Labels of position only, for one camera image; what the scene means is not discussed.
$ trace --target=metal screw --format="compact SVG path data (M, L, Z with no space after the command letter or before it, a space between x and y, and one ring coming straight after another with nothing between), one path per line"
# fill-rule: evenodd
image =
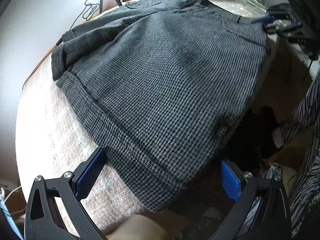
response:
M72 173L70 171L67 171L65 174L63 174L63 177L66 179L70 178L72 176Z
M41 176L36 176L35 181L41 181L42 177Z
M275 175L275 180L276 181L281 181L281 177L279 175Z
M245 176L246 178L251 178L251 177L252 177L252 173L251 173L250 171L245 171L245 172L244 172L244 176Z

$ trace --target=beige rounded object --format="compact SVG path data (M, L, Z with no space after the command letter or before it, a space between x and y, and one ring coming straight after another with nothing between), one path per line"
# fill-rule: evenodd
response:
M242 16L260 17L256 8L241 1L217 0L219 6ZM270 36L276 50L277 37ZM273 56L268 57L269 66ZM34 178L59 178L85 161L97 145L79 123L67 98L52 81L51 54L26 81L22 91L16 123L16 155L20 182L28 200ZM106 165L89 196L81 201L93 222L104 233L132 213L143 210L115 169ZM62 201L57 205L65 224L77 235Z

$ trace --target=waistband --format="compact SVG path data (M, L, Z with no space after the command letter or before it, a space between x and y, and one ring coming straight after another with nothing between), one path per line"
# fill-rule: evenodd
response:
M206 14L211 14L220 20L231 21L239 24L251 24L252 20L254 19L230 13L218 7L217 5L214 5L208 0L201 0L189 8L196 12L203 11Z

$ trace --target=blue gripper pad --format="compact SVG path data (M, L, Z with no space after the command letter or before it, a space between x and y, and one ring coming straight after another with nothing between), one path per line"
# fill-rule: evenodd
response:
M107 155L104 149L100 149L99 152L92 159L85 171L81 174L80 178L76 182L76 198L80 201L86 198L93 185L95 184L100 172L107 161Z
M221 184L228 197L237 202L241 195L240 181L225 161L221 162Z

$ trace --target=light blue object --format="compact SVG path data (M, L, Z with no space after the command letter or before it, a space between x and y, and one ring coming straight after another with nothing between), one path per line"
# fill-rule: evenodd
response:
M228 197L237 202L241 196L240 181L225 161L221 162L221 184Z
M3 200L0 198L0 207L2 208L5 217L7 218L7 221L9 223L9 225L11 226L12 230L17 234L17 236L21 239L24 240L22 235L20 234L19 229L17 228L17 225L15 224L15 222L12 219L12 216L10 215L10 212L7 209L7 206L5 205L5 203L3 202Z

